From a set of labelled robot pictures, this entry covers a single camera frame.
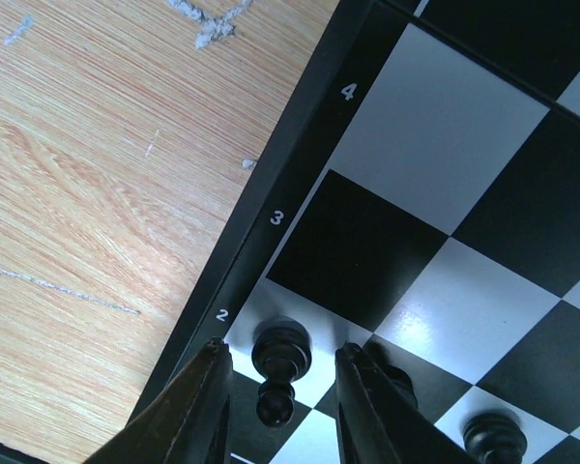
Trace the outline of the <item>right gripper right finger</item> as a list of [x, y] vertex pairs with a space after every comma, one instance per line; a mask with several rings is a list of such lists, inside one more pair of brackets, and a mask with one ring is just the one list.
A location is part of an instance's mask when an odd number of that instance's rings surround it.
[[404, 397], [360, 345], [335, 351], [337, 441], [342, 463], [473, 463]]

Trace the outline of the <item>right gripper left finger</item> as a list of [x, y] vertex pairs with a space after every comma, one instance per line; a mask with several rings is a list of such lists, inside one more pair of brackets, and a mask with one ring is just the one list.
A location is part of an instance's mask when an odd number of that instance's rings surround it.
[[229, 463], [232, 387], [229, 346], [214, 337], [89, 461]]

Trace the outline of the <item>black chess piece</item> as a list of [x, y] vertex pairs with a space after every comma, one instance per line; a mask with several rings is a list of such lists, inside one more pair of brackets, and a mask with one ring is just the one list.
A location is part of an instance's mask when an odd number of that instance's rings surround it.
[[384, 371], [390, 381], [395, 385], [405, 401], [415, 410], [419, 409], [419, 403], [415, 395], [413, 382], [410, 376], [401, 368], [393, 364], [389, 352], [377, 341], [369, 340], [364, 345], [367, 355]]
[[462, 437], [465, 451], [480, 464], [521, 464], [528, 447], [516, 421], [497, 412], [469, 419]]

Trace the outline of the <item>black pawn piece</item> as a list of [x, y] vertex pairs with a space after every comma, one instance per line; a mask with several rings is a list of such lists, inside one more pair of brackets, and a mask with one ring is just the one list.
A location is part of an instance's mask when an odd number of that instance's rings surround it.
[[292, 384], [311, 367], [310, 336], [296, 320], [277, 316], [257, 326], [253, 341], [251, 361], [264, 378], [258, 389], [256, 415], [265, 426], [281, 428], [294, 414]]

